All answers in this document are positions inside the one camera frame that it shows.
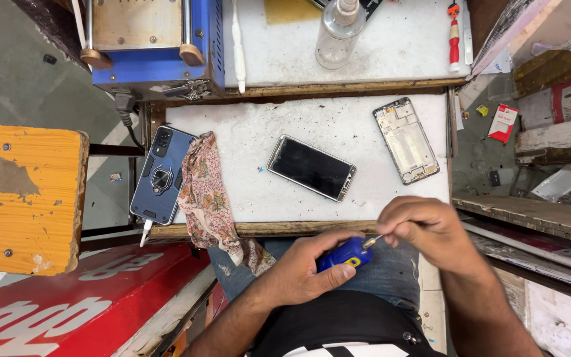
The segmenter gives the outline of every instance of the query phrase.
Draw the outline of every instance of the phone frame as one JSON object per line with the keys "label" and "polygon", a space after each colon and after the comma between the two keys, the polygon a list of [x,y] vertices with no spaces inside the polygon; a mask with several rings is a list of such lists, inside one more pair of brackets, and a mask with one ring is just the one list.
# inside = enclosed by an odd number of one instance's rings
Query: phone frame
{"label": "phone frame", "polygon": [[[393,154],[393,150],[392,150],[392,147],[391,147],[389,141],[388,141],[387,138],[385,137],[385,134],[383,134],[383,131],[382,131],[382,128],[381,128],[381,124],[380,124],[380,119],[381,119],[381,118],[378,118],[378,117],[376,116],[376,112],[378,112],[378,111],[380,111],[380,110],[384,110],[385,108],[388,108],[388,107],[398,108],[398,107],[401,107],[401,106],[404,106],[404,105],[411,105],[411,109],[413,110],[413,113],[416,115],[417,124],[418,124],[418,127],[420,128],[420,132],[422,133],[422,136],[423,136],[423,138],[424,138],[424,141],[426,142],[426,145],[427,145],[427,147],[428,147],[428,149],[429,149],[429,152],[431,153],[431,156],[433,157],[433,161],[435,162],[435,165],[436,165],[436,170],[435,170],[435,171],[433,171],[433,172],[431,172],[431,173],[428,173],[428,174],[421,175],[417,180],[412,180],[412,181],[410,181],[410,182],[405,182],[404,178],[402,177],[402,174],[403,174],[403,173],[402,173],[401,170],[400,170],[400,165],[398,165],[398,161],[396,160],[396,157],[395,157],[395,155]],[[387,105],[383,105],[383,106],[380,107],[380,108],[376,108],[374,111],[372,111],[372,115],[374,116],[374,119],[376,120],[376,125],[378,125],[378,128],[381,130],[381,131],[380,131],[380,134],[382,135],[383,140],[385,141],[385,145],[386,145],[386,147],[387,147],[387,150],[389,150],[389,153],[390,153],[391,156],[392,156],[393,165],[396,166],[396,171],[398,172],[398,175],[399,175],[399,177],[400,177],[400,181],[402,182],[403,185],[408,186],[408,185],[410,185],[411,183],[416,183],[416,182],[418,182],[418,181],[422,181],[422,180],[424,180],[425,178],[430,177],[430,176],[433,176],[433,175],[435,175],[435,174],[437,174],[437,173],[440,172],[440,163],[438,162],[438,159],[437,159],[437,157],[435,156],[435,153],[433,152],[433,149],[431,148],[431,143],[429,142],[429,138],[426,136],[426,133],[424,132],[424,127],[422,127],[422,122],[420,122],[420,117],[417,116],[416,108],[413,106],[413,103],[411,102],[411,99],[410,99],[410,98],[408,98],[408,97],[403,97],[403,98],[400,98],[399,100],[392,101],[391,103],[389,103],[389,104],[387,104]]]}
{"label": "phone frame", "polygon": [[[316,150],[316,151],[322,153],[323,155],[327,155],[327,156],[329,156],[330,158],[336,159],[336,160],[338,160],[338,161],[340,161],[340,162],[342,162],[342,163],[345,163],[345,164],[347,164],[347,165],[350,166],[350,170],[349,170],[349,172],[347,173],[347,178],[345,179],[345,182],[343,183],[343,189],[342,189],[341,192],[338,194],[338,197],[337,197],[337,198],[334,198],[334,197],[331,197],[331,196],[329,196],[329,195],[327,195],[327,194],[324,194],[324,193],[321,192],[321,191],[318,191],[318,190],[316,190],[316,189],[314,189],[314,188],[312,188],[312,187],[310,187],[310,186],[308,186],[308,185],[306,185],[306,184],[304,184],[304,183],[298,182],[297,180],[291,179],[291,178],[289,178],[289,177],[287,177],[287,176],[285,176],[285,175],[283,175],[283,174],[280,174],[280,173],[278,173],[278,172],[276,172],[276,171],[274,171],[274,170],[272,169],[272,166],[275,164],[275,159],[277,158],[277,154],[279,153],[279,150],[281,149],[281,146],[283,145],[283,142],[284,142],[285,139],[292,140],[292,141],[294,141],[294,142],[297,142],[297,143],[300,143],[300,144],[302,144],[302,145],[305,145],[305,146],[309,147],[310,149]],[[272,151],[272,154],[270,155],[270,160],[268,161],[268,164],[266,165],[266,167],[267,167],[268,171],[272,172],[273,174],[277,174],[277,175],[283,177],[284,179],[287,179],[288,181],[292,181],[292,182],[296,183],[297,185],[301,185],[301,186],[305,187],[306,189],[308,189],[308,190],[310,190],[310,191],[314,191],[314,192],[320,194],[321,196],[324,196],[324,197],[329,198],[329,199],[331,199],[331,200],[333,200],[333,201],[336,201],[336,202],[342,202],[343,198],[345,198],[345,195],[347,194],[347,190],[350,188],[350,184],[351,184],[351,182],[352,182],[352,179],[353,179],[354,175],[356,174],[356,166],[354,166],[353,164],[351,164],[351,163],[349,163],[349,162],[347,162],[347,161],[345,161],[345,160],[343,160],[343,159],[339,159],[339,158],[335,157],[335,156],[332,155],[332,154],[328,154],[327,152],[325,152],[325,151],[323,151],[323,150],[321,150],[321,149],[317,149],[316,147],[313,147],[313,146],[310,145],[310,144],[307,144],[307,143],[305,143],[305,142],[302,142],[302,141],[300,141],[300,140],[297,140],[297,139],[295,139],[295,138],[293,138],[293,137],[291,137],[291,136],[289,136],[289,135],[287,135],[287,134],[282,134],[282,135],[279,137],[279,140],[277,141],[277,144],[276,144],[276,146],[275,146],[275,149]]]}

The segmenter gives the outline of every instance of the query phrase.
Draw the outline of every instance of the white wall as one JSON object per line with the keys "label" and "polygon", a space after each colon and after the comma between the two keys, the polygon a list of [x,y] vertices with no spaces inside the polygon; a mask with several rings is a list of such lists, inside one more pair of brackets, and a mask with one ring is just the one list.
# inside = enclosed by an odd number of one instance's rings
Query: white wall
{"label": "white wall", "polygon": [[571,357],[571,297],[528,281],[528,330],[554,357]]}
{"label": "white wall", "polygon": [[551,0],[518,37],[512,40],[510,51],[515,67],[532,59],[532,44],[540,42],[559,46],[571,39],[571,0]]}

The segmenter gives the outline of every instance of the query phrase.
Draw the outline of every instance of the power cord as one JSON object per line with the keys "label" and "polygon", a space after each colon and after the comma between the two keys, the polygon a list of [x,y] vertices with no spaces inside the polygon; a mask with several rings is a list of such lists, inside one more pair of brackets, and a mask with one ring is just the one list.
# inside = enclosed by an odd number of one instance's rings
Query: power cord
{"label": "power cord", "polygon": [[130,114],[134,112],[133,106],[136,105],[136,100],[141,99],[142,96],[132,90],[131,88],[118,88],[114,90],[114,100],[116,102],[116,111],[123,121],[123,125],[127,127],[131,140],[140,150],[145,151],[145,147],[138,142],[136,134],[133,132],[133,122],[131,121]]}

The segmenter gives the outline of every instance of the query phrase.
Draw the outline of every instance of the hand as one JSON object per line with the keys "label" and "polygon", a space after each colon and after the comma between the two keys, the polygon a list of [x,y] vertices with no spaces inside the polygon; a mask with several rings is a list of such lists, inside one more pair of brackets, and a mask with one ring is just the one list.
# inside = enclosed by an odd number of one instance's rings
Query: hand
{"label": "hand", "polygon": [[326,251],[351,237],[364,238],[358,231],[329,231],[316,237],[299,238],[268,271],[263,273],[250,290],[274,308],[303,304],[324,292],[340,287],[356,274],[348,264],[337,264],[317,274],[316,260]]}
{"label": "hand", "polygon": [[435,198],[394,198],[378,217],[376,231],[396,247],[402,239],[444,271],[472,272],[485,264],[453,207]]}

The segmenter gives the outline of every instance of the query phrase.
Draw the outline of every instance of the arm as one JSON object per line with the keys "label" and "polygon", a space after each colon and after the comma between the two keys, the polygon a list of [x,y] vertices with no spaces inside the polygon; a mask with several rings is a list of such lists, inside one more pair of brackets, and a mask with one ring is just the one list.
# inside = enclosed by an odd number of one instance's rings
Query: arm
{"label": "arm", "polygon": [[394,247],[399,239],[409,242],[440,269],[458,355],[541,357],[453,208],[437,199],[395,198],[378,218],[376,230]]}
{"label": "arm", "polygon": [[335,265],[317,274],[316,265],[316,259],[326,250],[356,236],[365,235],[331,231],[297,239],[279,262],[250,284],[182,356],[242,356],[275,307],[303,304],[341,286],[356,274],[356,269],[348,264]]}

